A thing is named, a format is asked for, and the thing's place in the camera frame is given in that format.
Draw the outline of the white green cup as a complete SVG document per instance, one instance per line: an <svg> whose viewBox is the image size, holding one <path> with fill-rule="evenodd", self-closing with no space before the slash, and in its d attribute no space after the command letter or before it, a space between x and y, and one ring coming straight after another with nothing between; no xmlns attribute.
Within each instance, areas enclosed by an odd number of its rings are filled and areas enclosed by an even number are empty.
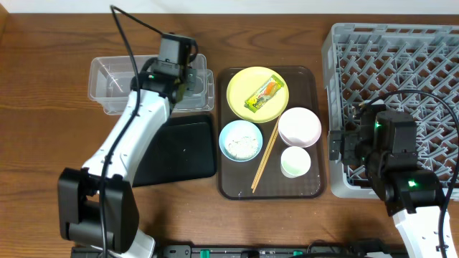
<svg viewBox="0 0 459 258"><path fill-rule="evenodd" d="M280 157L280 169L287 178L303 176L311 169L311 157L304 148L288 147Z"/></svg>

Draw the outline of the green orange snack wrapper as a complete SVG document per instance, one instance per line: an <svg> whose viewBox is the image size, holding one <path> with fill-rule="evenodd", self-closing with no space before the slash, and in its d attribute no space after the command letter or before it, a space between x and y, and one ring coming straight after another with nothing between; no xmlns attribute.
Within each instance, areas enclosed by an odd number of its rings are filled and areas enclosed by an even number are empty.
<svg viewBox="0 0 459 258"><path fill-rule="evenodd" d="M285 83L279 77L272 75L261 87L246 99L245 107L253 113L256 113L284 87Z"/></svg>

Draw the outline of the light blue bowl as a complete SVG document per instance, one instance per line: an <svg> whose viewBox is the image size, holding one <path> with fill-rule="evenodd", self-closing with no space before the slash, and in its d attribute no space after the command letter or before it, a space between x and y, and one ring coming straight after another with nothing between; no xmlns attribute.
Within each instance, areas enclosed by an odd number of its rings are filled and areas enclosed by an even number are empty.
<svg viewBox="0 0 459 258"><path fill-rule="evenodd" d="M254 123L248 122L246 120L235 120L235 121L232 121L231 123L228 123L226 126L224 126L222 131L219 134L219 147L222 153L227 158L229 158L231 161L246 162L246 161L252 160L255 157L254 156L245 161L237 161L229 156L229 154L225 150L224 141L226 140L227 135L232 131L253 132L257 136L257 140L259 143L258 152L255 156L259 154L259 152L261 151L262 145L263 145L263 138L262 138L262 133L260 129Z"/></svg>

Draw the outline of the pile of white rice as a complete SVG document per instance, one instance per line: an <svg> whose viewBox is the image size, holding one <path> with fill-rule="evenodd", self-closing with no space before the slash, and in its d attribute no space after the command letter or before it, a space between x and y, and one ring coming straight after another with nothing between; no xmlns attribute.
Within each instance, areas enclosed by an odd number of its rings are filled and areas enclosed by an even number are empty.
<svg viewBox="0 0 459 258"><path fill-rule="evenodd" d="M245 161L258 152L259 143L253 132L232 131L224 141L226 152L237 161Z"/></svg>

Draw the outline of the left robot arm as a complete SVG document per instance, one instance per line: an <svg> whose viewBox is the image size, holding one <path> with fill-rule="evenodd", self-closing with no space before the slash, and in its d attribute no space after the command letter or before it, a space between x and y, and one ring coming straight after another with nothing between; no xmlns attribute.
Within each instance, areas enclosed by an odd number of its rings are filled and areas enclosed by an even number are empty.
<svg viewBox="0 0 459 258"><path fill-rule="evenodd" d="M123 114L82 168L58 183L60 234L102 257L152 257L155 240L139 228L132 185L149 143L196 81L193 61L151 57L137 68Z"/></svg>

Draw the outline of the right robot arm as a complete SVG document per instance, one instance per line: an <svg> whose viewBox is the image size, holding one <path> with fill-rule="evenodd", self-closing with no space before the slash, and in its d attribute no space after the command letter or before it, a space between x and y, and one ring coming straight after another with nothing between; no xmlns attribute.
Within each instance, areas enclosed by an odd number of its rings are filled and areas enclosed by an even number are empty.
<svg viewBox="0 0 459 258"><path fill-rule="evenodd" d="M410 257L456 257L447 197L437 175L418 165L416 135L411 115L369 111L358 130L330 131L329 158L364 168Z"/></svg>

